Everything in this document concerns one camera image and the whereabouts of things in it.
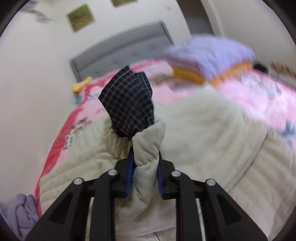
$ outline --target lavender pillow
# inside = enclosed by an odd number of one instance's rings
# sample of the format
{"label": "lavender pillow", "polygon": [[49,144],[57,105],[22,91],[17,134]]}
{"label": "lavender pillow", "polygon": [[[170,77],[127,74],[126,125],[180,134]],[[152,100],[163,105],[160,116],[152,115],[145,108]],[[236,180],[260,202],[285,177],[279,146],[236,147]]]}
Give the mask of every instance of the lavender pillow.
{"label": "lavender pillow", "polygon": [[253,61],[255,54],[248,46],[226,37],[195,34],[186,43],[165,50],[170,65],[194,70],[206,80],[244,61]]}

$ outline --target pink blanket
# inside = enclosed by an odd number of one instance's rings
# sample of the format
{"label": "pink blanket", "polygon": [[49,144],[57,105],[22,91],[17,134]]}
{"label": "pink blanket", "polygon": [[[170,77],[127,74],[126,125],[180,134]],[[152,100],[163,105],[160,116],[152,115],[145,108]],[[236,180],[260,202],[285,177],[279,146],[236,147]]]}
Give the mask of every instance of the pink blanket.
{"label": "pink blanket", "polygon": [[[131,65],[133,71],[145,71],[148,79],[158,75],[171,75],[172,69],[165,61],[141,61]],[[103,77],[100,77],[85,87],[80,93],[81,103],[69,115],[64,126],[53,142],[40,178],[51,172],[51,170],[66,161],[69,149],[74,139],[90,124],[97,120],[106,111],[98,100],[98,96],[106,83],[113,77],[116,71],[113,71]],[[246,74],[264,78],[273,85],[277,85],[281,95],[273,100],[268,99],[256,88],[242,83],[240,77],[228,79],[222,82],[217,90],[226,98],[236,102],[241,106],[249,116],[262,120],[279,133],[296,149],[296,133],[294,123],[296,123],[296,91],[273,80],[270,76],[260,72],[249,71]],[[197,91],[202,86],[181,86],[174,81],[163,81],[161,84],[152,84],[152,99],[163,105],[173,103],[185,96]],[[39,182],[35,189],[35,196],[39,197]],[[41,214],[40,204],[38,204],[38,213]]]}

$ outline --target upholstered headboard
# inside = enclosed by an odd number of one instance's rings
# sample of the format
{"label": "upholstered headboard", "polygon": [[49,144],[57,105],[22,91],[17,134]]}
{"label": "upholstered headboard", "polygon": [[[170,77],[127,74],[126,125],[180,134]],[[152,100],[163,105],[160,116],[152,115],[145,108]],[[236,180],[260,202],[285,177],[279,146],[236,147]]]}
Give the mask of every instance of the upholstered headboard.
{"label": "upholstered headboard", "polygon": [[80,82],[87,76],[96,78],[142,59],[161,58],[163,48],[170,44],[172,38],[160,21],[105,40],[72,59],[70,64]]}

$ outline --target lavender towel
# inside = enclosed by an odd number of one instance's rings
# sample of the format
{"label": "lavender towel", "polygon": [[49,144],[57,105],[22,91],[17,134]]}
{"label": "lavender towel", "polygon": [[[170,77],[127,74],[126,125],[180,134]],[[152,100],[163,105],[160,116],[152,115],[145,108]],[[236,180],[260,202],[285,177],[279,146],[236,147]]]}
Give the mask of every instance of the lavender towel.
{"label": "lavender towel", "polygon": [[0,202],[0,213],[18,239],[24,240],[39,220],[36,206],[37,198],[33,195],[18,194],[8,203]]}
{"label": "lavender towel", "polygon": [[248,46],[212,34],[195,34],[186,43],[167,48],[165,55],[170,65],[194,70],[206,80],[244,61],[255,59],[253,50]]}

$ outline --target plaid cloth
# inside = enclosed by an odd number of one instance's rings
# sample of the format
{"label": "plaid cloth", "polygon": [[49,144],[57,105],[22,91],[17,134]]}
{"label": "plaid cloth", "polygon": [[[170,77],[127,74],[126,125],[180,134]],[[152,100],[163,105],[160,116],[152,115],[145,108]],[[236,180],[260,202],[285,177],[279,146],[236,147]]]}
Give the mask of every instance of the plaid cloth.
{"label": "plaid cloth", "polygon": [[154,124],[152,89],[144,72],[121,69],[104,87],[99,100],[110,115],[115,132],[132,138]]}

